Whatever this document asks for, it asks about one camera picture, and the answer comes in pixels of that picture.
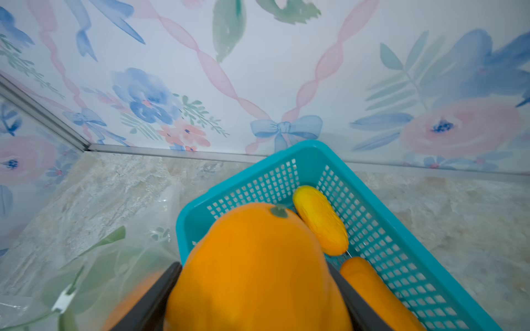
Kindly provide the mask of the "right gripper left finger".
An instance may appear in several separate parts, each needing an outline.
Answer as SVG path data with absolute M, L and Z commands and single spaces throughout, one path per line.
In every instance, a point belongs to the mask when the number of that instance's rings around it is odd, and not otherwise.
M 147 276 L 110 313 L 108 329 L 163 330 L 167 301 L 181 271 L 182 264 L 175 262 Z

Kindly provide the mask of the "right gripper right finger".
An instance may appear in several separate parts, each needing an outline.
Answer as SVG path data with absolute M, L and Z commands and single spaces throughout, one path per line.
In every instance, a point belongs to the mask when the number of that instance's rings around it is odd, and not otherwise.
M 354 329 L 362 331 L 392 331 L 392 328 L 365 302 L 334 265 L 327 262 L 327 266 L 346 304 Z

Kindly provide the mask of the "clear zip-top bag green print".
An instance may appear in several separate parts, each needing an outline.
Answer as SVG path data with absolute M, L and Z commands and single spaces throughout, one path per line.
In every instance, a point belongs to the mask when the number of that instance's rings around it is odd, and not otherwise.
M 160 279 L 172 288 L 179 252 L 179 193 L 158 200 L 59 270 L 26 297 L 1 297 L 2 330 L 112 330 Z

